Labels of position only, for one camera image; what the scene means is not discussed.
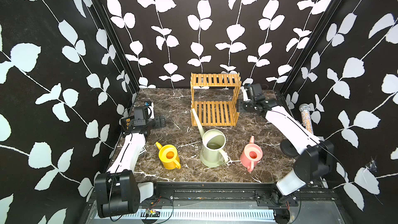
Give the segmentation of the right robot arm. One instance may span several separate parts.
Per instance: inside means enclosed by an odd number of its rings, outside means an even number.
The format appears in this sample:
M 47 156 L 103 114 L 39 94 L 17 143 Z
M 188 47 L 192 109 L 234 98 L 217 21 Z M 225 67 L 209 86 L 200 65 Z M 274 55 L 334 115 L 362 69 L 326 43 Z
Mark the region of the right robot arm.
M 293 169 L 275 184 L 273 196 L 288 196 L 310 181 L 330 173 L 333 169 L 334 145 L 321 141 L 298 123 L 277 99 L 267 99 L 260 84 L 245 84 L 241 87 L 243 99 L 236 108 L 241 113 L 256 113 L 273 124 L 286 138 L 281 150 L 292 150 L 288 155 L 296 157 Z

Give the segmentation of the wooden slatted shelf rack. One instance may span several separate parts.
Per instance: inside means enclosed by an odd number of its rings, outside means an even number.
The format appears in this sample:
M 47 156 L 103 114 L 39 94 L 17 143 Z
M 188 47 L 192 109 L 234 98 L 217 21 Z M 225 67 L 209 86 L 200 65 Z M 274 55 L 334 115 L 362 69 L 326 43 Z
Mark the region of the wooden slatted shelf rack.
M 192 125 L 236 126 L 239 112 L 236 104 L 241 87 L 240 74 L 195 74 L 190 77 Z

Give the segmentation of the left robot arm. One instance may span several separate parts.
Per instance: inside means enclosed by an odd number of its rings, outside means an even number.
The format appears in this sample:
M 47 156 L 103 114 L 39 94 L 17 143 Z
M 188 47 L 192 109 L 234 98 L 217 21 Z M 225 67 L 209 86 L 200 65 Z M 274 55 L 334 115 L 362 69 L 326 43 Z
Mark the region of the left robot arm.
M 94 180 L 100 218 L 136 213 L 154 191 L 153 183 L 136 181 L 134 170 L 150 131 L 165 127 L 164 116 L 155 116 L 153 103 L 146 101 L 143 106 L 135 107 L 133 115 L 123 118 L 121 123 L 124 144 L 107 172 Z

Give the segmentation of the yellow watering can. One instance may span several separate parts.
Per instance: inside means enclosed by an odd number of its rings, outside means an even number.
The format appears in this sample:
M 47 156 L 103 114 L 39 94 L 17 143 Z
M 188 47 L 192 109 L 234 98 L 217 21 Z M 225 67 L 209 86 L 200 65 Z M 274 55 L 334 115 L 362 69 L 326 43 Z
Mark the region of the yellow watering can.
M 166 169 L 181 169 L 180 158 L 175 146 L 162 146 L 159 142 L 156 142 L 155 145 L 159 149 L 159 159 Z

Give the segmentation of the green watering can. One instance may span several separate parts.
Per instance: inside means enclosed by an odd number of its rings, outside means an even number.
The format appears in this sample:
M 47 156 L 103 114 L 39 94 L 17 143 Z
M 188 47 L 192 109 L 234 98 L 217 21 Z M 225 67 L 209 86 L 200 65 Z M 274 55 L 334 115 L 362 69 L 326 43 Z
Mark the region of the green watering can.
M 208 168 L 215 168 L 226 164 L 229 161 L 229 157 L 224 151 L 226 136 L 216 129 L 205 131 L 195 109 L 191 111 L 202 138 L 203 146 L 200 152 L 201 162 Z

